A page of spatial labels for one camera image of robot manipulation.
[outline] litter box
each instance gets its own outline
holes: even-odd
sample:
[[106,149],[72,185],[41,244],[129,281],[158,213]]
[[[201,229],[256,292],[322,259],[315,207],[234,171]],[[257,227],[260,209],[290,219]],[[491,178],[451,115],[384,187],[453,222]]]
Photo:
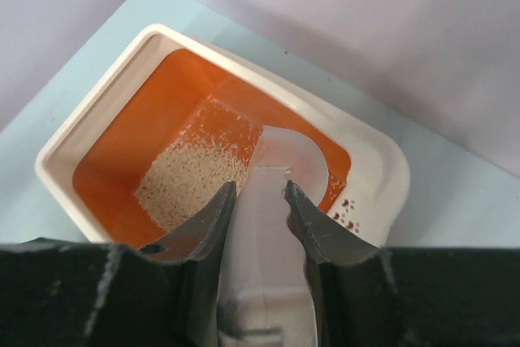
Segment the litter box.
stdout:
[[60,126],[36,171],[89,240],[141,247],[165,233],[135,196],[163,150],[186,132],[192,141],[224,132],[247,163],[264,125],[312,139],[330,172],[320,209],[365,241],[385,242],[410,185],[392,140],[244,59],[159,24],[133,40]]

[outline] litter scoop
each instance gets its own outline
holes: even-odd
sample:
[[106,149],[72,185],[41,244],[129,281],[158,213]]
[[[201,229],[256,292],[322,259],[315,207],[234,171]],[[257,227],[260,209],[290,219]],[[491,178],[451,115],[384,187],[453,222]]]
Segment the litter scoop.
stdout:
[[318,205],[327,190],[327,162],[303,134],[264,127],[224,243],[217,297],[221,346],[318,343],[306,252],[287,225],[288,180]]

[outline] litter granule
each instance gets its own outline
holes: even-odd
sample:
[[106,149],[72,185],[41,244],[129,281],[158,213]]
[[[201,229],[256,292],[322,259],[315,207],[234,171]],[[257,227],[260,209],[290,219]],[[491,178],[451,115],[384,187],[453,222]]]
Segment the litter granule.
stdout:
[[150,218],[168,232],[204,207],[224,182],[234,180],[239,190],[246,177],[247,167],[232,148],[177,141],[152,163],[136,197]]

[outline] white wall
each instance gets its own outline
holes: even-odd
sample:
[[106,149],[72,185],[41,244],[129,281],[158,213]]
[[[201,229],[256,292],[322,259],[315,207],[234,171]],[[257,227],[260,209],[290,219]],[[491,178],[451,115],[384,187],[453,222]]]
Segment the white wall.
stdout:
[[123,2],[0,0],[0,131]]
[[520,0],[198,1],[520,175]]

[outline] light blue table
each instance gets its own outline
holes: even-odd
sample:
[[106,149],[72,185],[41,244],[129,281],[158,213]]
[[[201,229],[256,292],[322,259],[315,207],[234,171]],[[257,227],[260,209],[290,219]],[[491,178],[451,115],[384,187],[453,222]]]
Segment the light blue table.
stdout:
[[393,138],[412,178],[389,244],[520,245],[518,178],[193,0],[127,0],[0,133],[0,242],[84,240],[36,178],[34,160],[125,46],[153,23],[230,50]]

